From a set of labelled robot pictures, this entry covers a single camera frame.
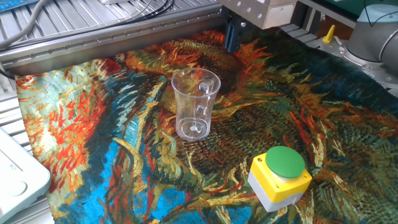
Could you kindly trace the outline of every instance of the white button base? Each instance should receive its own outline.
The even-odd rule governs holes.
[[[269,197],[267,196],[266,192],[262,189],[259,181],[255,178],[255,176],[253,175],[253,173],[251,171],[249,173],[248,182],[249,182],[251,188],[253,189],[254,193],[256,193],[257,197],[259,198],[262,206],[266,209],[267,212],[278,211],[279,209],[281,209],[283,207],[294,204],[294,203],[298,202],[304,194],[304,192],[293,194],[293,195],[285,198],[285,200],[283,200],[281,202],[273,203],[269,200]]]

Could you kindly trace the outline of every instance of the metal bracket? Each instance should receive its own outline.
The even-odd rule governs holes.
[[[221,16],[228,25],[224,47],[228,52],[238,51],[243,33],[249,30],[252,24],[225,6],[221,10]]]

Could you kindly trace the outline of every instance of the metal frame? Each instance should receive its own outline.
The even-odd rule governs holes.
[[[221,5],[214,2],[204,7],[193,7],[190,10],[134,24],[9,49],[0,52],[0,61],[11,73],[28,75],[83,63],[98,57],[110,57],[138,46],[156,44],[217,27],[223,22],[220,9]]]

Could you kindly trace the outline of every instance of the green button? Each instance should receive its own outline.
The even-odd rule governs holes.
[[[266,163],[274,174],[285,178],[298,177],[305,168],[303,157],[296,150],[285,146],[270,148]]]

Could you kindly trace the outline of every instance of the white device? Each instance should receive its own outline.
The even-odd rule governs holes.
[[[0,128],[0,224],[50,188],[50,172]]]

